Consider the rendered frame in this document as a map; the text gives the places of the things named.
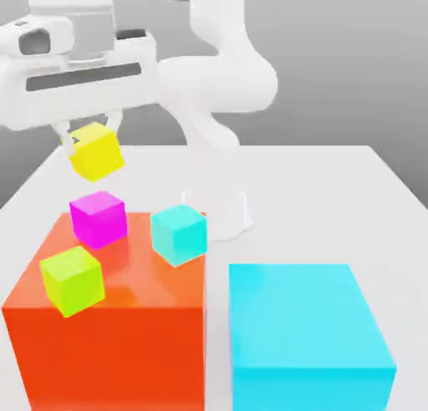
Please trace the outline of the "large orange box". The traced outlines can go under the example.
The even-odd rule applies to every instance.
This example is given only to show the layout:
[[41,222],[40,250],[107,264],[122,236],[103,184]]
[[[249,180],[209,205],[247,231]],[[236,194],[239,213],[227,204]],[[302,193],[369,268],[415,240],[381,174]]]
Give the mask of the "large orange box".
[[62,214],[3,304],[32,411],[204,411],[205,261],[173,267],[150,217],[94,253],[105,299],[72,317],[48,300],[39,263],[78,245]]

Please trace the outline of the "small yellow cube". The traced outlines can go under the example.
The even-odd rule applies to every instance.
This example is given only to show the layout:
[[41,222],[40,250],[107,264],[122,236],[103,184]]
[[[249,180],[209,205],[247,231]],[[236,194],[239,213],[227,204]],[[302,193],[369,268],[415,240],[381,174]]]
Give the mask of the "small yellow cube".
[[125,165],[115,132],[98,122],[87,124],[70,133],[74,154],[69,157],[74,170],[86,180],[95,182]]

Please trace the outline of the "large cyan box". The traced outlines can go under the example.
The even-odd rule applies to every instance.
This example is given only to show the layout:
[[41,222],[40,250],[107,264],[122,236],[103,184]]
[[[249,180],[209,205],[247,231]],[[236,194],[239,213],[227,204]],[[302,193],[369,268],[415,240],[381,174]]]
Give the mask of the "large cyan box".
[[396,365],[345,264],[229,267],[232,411],[386,411]]

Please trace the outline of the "small cyan cube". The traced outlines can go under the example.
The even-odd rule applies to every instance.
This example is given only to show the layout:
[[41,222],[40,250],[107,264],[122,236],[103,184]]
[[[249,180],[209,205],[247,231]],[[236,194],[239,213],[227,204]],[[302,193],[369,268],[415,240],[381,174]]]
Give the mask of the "small cyan cube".
[[207,219],[188,205],[175,205],[150,215],[152,248],[173,267],[207,251]]

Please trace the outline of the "small lime green cube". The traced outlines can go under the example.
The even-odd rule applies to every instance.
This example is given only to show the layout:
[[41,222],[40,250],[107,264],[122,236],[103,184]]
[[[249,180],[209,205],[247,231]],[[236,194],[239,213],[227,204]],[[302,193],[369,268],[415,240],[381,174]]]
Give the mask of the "small lime green cube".
[[105,299],[101,263],[82,246],[40,262],[48,299],[63,317],[71,317]]

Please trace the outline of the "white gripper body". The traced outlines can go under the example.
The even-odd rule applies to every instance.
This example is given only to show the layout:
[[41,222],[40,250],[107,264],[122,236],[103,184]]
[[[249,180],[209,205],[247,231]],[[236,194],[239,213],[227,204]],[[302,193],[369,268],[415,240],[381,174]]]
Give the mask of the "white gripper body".
[[20,131],[153,104],[159,80],[153,36],[120,39],[105,58],[0,55],[0,125]]

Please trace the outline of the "small magenta cube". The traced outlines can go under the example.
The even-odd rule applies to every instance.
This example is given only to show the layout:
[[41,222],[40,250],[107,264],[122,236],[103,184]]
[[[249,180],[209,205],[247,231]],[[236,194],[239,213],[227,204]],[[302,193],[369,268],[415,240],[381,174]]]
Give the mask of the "small magenta cube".
[[128,234],[125,203],[107,191],[97,191],[69,202],[75,236],[98,250]]

